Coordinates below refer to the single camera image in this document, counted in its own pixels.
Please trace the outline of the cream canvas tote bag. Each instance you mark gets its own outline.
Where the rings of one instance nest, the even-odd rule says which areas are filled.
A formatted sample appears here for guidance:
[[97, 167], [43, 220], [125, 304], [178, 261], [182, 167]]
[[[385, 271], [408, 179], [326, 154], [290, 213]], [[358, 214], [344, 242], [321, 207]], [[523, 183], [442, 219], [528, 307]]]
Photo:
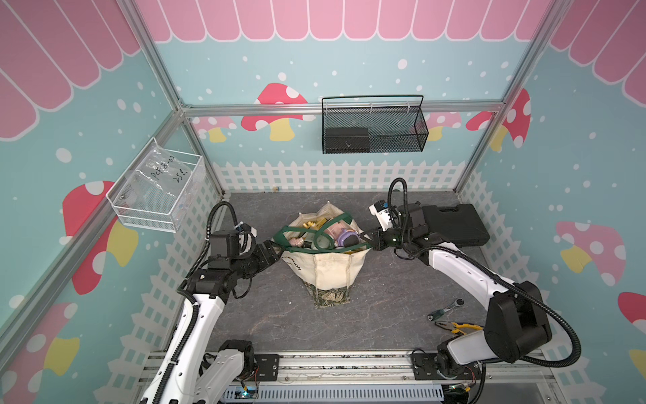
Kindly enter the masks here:
[[300, 213], [273, 237], [284, 252], [282, 260], [301, 279], [318, 308], [339, 306], [349, 301], [349, 292], [363, 267], [371, 247], [365, 240], [352, 247], [319, 251], [313, 247], [316, 232], [324, 232], [331, 224], [344, 222], [347, 229], [359, 236], [362, 230], [353, 217], [328, 202], [315, 213]]

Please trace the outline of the green pencil sharpener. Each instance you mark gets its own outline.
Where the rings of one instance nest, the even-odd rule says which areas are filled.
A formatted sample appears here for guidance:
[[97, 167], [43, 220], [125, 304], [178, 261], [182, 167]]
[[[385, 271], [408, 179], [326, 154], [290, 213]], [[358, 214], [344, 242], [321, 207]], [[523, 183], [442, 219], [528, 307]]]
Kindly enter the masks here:
[[313, 238], [313, 247], [319, 251], [330, 251], [335, 248], [335, 241], [326, 232], [316, 232]]

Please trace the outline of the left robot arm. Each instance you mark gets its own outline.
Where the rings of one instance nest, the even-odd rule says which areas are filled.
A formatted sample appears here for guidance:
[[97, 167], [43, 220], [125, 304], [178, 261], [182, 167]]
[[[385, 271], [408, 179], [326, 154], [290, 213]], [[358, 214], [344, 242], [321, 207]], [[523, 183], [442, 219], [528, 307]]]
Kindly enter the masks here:
[[213, 360], [207, 359], [207, 345], [227, 301], [241, 298], [238, 282], [252, 281], [276, 264], [284, 249], [271, 240], [258, 242], [252, 227], [235, 215], [232, 229], [214, 231], [223, 208], [235, 210], [222, 201], [209, 213], [198, 261], [178, 286], [183, 311], [177, 329], [142, 403], [218, 403], [232, 382], [243, 384], [257, 375], [251, 342], [229, 340]]

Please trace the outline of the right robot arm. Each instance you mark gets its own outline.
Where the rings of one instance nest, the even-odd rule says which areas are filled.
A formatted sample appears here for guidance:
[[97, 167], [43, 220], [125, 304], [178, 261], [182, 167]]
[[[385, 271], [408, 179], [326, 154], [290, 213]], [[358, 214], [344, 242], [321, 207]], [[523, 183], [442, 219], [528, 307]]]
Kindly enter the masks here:
[[[375, 250], [392, 248], [398, 259], [425, 260], [435, 269], [476, 299], [486, 310], [486, 323], [481, 330], [454, 337], [437, 346], [437, 372], [452, 379], [469, 365], [518, 361], [546, 368], [567, 368], [576, 364], [582, 344], [567, 321], [543, 302], [536, 284], [517, 283], [496, 274], [469, 257], [439, 233], [428, 230], [421, 207], [404, 201], [392, 201], [395, 186], [402, 185], [407, 197], [407, 182], [396, 178], [390, 183], [387, 199], [370, 206], [380, 227], [367, 237]], [[571, 351], [561, 360], [541, 360], [531, 353], [553, 339], [552, 323], [557, 323], [570, 340]]]

